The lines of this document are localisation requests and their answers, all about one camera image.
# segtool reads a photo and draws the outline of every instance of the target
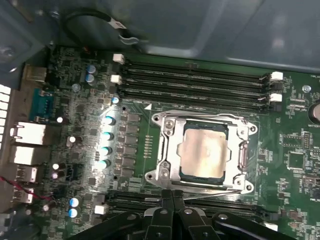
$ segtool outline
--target capacitor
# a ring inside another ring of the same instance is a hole
[[[80,196],[75,196],[69,200],[69,204],[71,207],[79,207],[82,203],[82,198]]]
[[[112,102],[113,104],[118,104],[118,103],[120,102],[120,99],[119,99],[118,97],[114,96],[114,97],[111,99],[111,102]]]
[[[80,136],[70,136],[69,141],[73,144],[79,144],[82,142],[82,137]]]
[[[108,146],[103,146],[102,148],[100,148],[100,156],[105,156],[105,155],[109,155],[111,154],[112,152],[112,149],[111,147],[108,147]]]
[[[106,159],[106,160],[97,161],[97,162],[94,164],[94,168],[101,171],[101,170],[103,170],[103,169],[106,169],[106,168],[109,167],[110,165],[111,165],[110,160]]]
[[[97,69],[96,69],[96,67],[94,65],[89,65],[89,66],[86,67],[86,71],[89,74],[94,74],[97,71]]]
[[[76,218],[78,216],[78,213],[80,212],[80,209],[78,207],[76,208],[71,208],[68,211],[68,216],[72,219]]]
[[[79,92],[79,91],[81,90],[81,86],[80,86],[79,83],[74,83],[74,84],[72,84],[71,89],[72,89],[75,93],[77,93],[77,92]]]
[[[50,202],[48,202],[47,204],[43,205],[42,210],[44,212],[48,212],[51,209],[55,208],[57,206],[57,202],[54,200],[51,200]]]
[[[67,165],[64,162],[54,163],[52,164],[53,170],[63,170],[67,167]]]
[[[116,123],[116,120],[112,116],[105,116],[103,122],[107,125],[114,125]]]
[[[70,123],[69,119],[64,116],[57,117],[56,122],[59,124],[69,124]]]
[[[309,107],[308,116],[311,122],[320,125],[320,101]]]
[[[114,138],[114,135],[111,132],[103,132],[101,135],[101,142],[110,141]]]
[[[51,174],[51,177],[52,179],[60,179],[60,178],[63,178],[65,176],[65,172],[62,171],[62,170],[58,170],[58,171],[54,171],[52,174]]]
[[[93,76],[92,74],[88,74],[87,76],[85,76],[85,81],[90,85],[90,86],[94,86],[96,85],[97,81],[95,79],[95,76]]]

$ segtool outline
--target white connector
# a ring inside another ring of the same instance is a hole
[[[120,75],[111,75],[111,82],[114,84],[122,84],[122,77]]]
[[[95,214],[100,214],[100,215],[105,215],[108,210],[108,205],[95,205],[94,207],[94,213]]]
[[[280,71],[274,71],[271,73],[271,81],[282,81],[284,79],[284,73]]]
[[[280,93],[271,93],[270,102],[282,102],[282,94],[280,94]]]
[[[119,63],[119,64],[125,64],[125,56],[123,56],[121,53],[115,53],[113,54],[113,58],[112,60],[116,63]]]

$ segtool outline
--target black dimm slot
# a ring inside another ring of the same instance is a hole
[[[247,106],[247,105],[240,105],[237,104],[221,104],[219,102],[208,102],[207,100],[197,100],[197,99],[190,99],[190,98],[179,98],[175,96],[162,96],[162,95],[152,95],[152,94],[145,94],[145,93],[132,93],[132,92],[125,92],[121,96],[124,99],[140,99],[146,101],[155,101],[155,102],[163,102],[163,103],[175,103],[181,104],[186,106],[201,106],[201,107],[208,107],[208,108],[216,108],[216,109],[225,109],[225,110],[233,110],[233,111],[243,111],[243,112],[263,112],[268,110],[266,106]]]
[[[249,74],[242,74],[242,73],[233,73],[233,72],[224,72],[224,71],[216,71],[212,69],[203,69],[203,68],[191,68],[191,67],[183,67],[183,66],[172,66],[172,65],[163,65],[163,64],[154,64],[154,63],[147,63],[147,62],[130,62],[126,65],[129,69],[133,68],[142,68],[142,69],[160,69],[160,70],[173,70],[179,71],[180,73],[185,73],[186,71],[192,73],[195,72],[199,75],[202,73],[206,74],[216,74],[219,76],[230,76],[235,78],[242,78],[246,80],[255,80],[255,81],[262,81],[260,78],[261,76],[258,75],[249,75]]]
[[[204,87],[217,87],[217,88],[233,88],[235,90],[250,91],[255,93],[263,93],[261,84],[252,85],[248,82],[234,81],[229,79],[201,79],[190,78],[181,76],[160,75],[151,73],[130,73],[124,74],[124,78],[140,79],[140,80],[153,80],[153,81],[168,81],[172,83],[190,83],[193,85],[201,85]]]
[[[194,89],[194,88],[184,88],[184,87],[174,87],[174,86],[166,86],[166,85],[152,85],[152,84],[143,84],[138,82],[127,82],[125,85],[122,85],[121,87],[124,87],[123,89],[136,89],[136,90],[146,90],[146,91],[153,91],[158,92],[161,90],[162,92],[172,92],[176,94],[182,94],[187,96],[201,96],[201,97],[208,97],[212,99],[217,99],[219,97],[226,98],[228,97],[229,100],[234,101],[244,101],[248,104],[264,104],[265,102],[261,102],[258,100],[256,96],[245,96],[245,95],[235,95],[229,92],[218,92],[218,91],[212,91],[212,90],[202,90],[202,89]]]
[[[151,77],[151,78],[170,78],[172,80],[188,80],[193,82],[199,82],[199,83],[207,83],[207,84],[215,84],[215,85],[221,85],[221,86],[234,86],[234,87],[244,87],[244,88],[250,88],[250,89],[258,89],[262,90],[263,85],[257,82],[252,81],[243,81],[238,79],[230,79],[226,77],[211,77],[211,76],[203,76],[203,75],[187,75],[182,74],[178,75],[176,73],[170,73],[167,72],[161,72],[161,71],[145,71],[144,69],[141,71],[131,71],[129,73],[123,73],[124,77],[130,76],[130,77]]]

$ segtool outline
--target black cable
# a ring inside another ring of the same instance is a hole
[[[82,16],[96,17],[98,19],[106,21],[107,23],[111,22],[113,18],[104,12],[95,10],[93,8],[88,8],[88,7],[80,7],[80,8],[73,9],[71,12],[62,16],[61,27],[65,32],[65,34],[67,35],[67,37],[70,38],[72,41],[74,41],[77,45],[84,47],[85,50],[88,50],[88,47],[68,27],[68,23],[72,19],[75,19],[77,17],[82,17]],[[137,39],[133,37],[133,35],[127,29],[118,28],[117,30],[119,32],[119,37],[123,39],[128,39],[128,40]]]

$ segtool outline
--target blue capacitor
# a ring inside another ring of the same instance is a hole
[[[86,67],[86,71],[89,73],[89,74],[94,74],[96,72],[96,67],[94,65],[89,65]]]
[[[74,219],[77,217],[78,215],[78,211],[74,208],[71,208],[69,211],[68,211],[68,215],[70,218]]]
[[[103,122],[107,125],[114,125],[116,123],[116,120],[112,116],[106,116]]]

